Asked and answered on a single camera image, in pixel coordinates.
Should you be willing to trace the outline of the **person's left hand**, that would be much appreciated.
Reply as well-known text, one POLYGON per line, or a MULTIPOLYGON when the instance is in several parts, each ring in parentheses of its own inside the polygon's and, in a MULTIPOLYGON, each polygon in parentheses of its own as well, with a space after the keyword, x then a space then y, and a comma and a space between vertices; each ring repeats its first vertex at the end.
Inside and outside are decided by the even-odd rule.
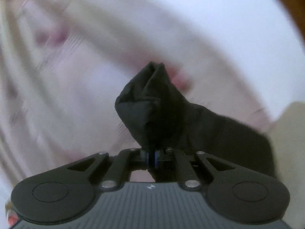
POLYGON ((5 204, 5 215, 9 226, 14 226, 19 221, 19 217, 13 209, 11 201, 5 204))

